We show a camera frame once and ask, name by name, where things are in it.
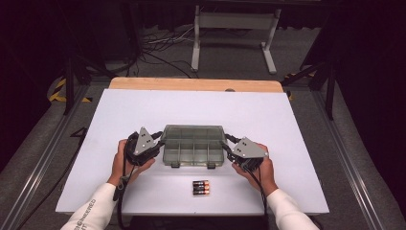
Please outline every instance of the person's right hand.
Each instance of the person's right hand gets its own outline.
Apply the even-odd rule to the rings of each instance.
[[[262,144],[258,144],[263,150],[266,150],[268,152],[268,147]],[[236,172],[242,176],[244,176],[250,184],[259,190],[259,186],[257,182],[254,180],[254,178],[249,174],[248,172],[245,172],[239,165],[234,163],[233,168],[236,170]],[[257,178],[257,180],[260,182],[260,185],[263,188],[263,191],[265,192],[266,196],[269,196],[272,194],[275,190],[278,189],[278,186],[275,182],[274,178],[274,166],[272,164],[271,159],[269,159],[268,156],[263,157],[263,161],[260,164],[259,168],[256,169],[253,172],[253,175]]]

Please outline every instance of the white sleeve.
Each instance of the white sleeve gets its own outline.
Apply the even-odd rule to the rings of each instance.
[[[63,225],[62,230],[104,229],[111,219],[116,201],[113,195],[116,186],[105,183],[92,194],[90,200],[83,204]]]
[[[319,229],[298,207],[296,201],[284,191],[278,189],[266,200],[275,215],[276,223],[281,230]]]

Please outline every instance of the hand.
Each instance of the hand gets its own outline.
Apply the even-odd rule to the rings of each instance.
[[[125,147],[126,140],[121,140],[119,142],[118,146],[118,151],[116,155],[114,156],[114,161],[113,161],[113,169],[110,175],[110,178],[108,178],[107,183],[110,183],[114,186],[118,186],[120,184],[120,177],[123,176],[123,162],[124,162],[124,147]],[[143,171],[149,169],[151,165],[155,162],[155,159],[149,159],[146,161],[146,163],[139,167],[137,172],[134,172],[131,175],[130,180],[128,181],[128,184],[133,182],[140,173]],[[131,165],[128,161],[125,161],[125,174],[129,174],[132,171],[132,168],[134,166]]]
[[[266,147],[265,145],[262,145],[262,144],[258,144],[258,145],[263,150],[266,150],[268,152],[268,147]],[[255,189],[259,190],[259,186],[258,186],[257,182],[254,180],[254,178],[251,176],[251,174],[249,174],[248,172],[245,172],[236,163],[234,163],[232,166],[238,174],[244,176]],[[275,178],[274,178],[274,166],[272,164],[271,159],[269,159],[268,156],[263,157],[262,163],[260,164],[259,168],[253,172],[253,175],[260,182],[260,185],[262,186],[263,191],[265,192],[266,196],[269,196],[275,190],[278,189],[278,186],[275,183]]]

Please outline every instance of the desk leg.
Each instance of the desk leg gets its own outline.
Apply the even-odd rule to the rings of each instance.
[[[269,28],[268,40],[261,43],[263,56],[265,57],[266,65],[268,66],[268,71],[270,74],[277,74],[277,69],[274,64],[274,59],[272,59],[271,52],[269,48],[271,47],[272,39],[274,38],[275,31],[278,26],[278,21],[281,15],[281,10],[275,10],[274,18],[272,19],[271,26]]]
[[[196,10],[194,13],[194,43],[192,54],[192,69],[191,69],[193,72],[197,72],[199,68],[199,56],[200,56],[199,19],[200,19],[200,9],[199,6],[196,6]]]

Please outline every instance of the person's right arm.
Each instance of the person's right arm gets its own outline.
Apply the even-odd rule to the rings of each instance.
[[[268,151],[268,148],[264,145],[259,146]],[[233,164],[233,168],[236,172],[250,182],[250,184],[259,190],[259,186],[252,176],[245,172],[237,164]],[[278,188],[274,178],[274,166],[269,157],[264,157],[259,169],[254,171],[254,176],[257,180],[260,179],[260,185],[266,195],[269,207],[275,215],[276,223],[281,230],[315,230],[317,226],[311,221],[311,219],[304,214],[296,201],[286,194],[284,191]]]

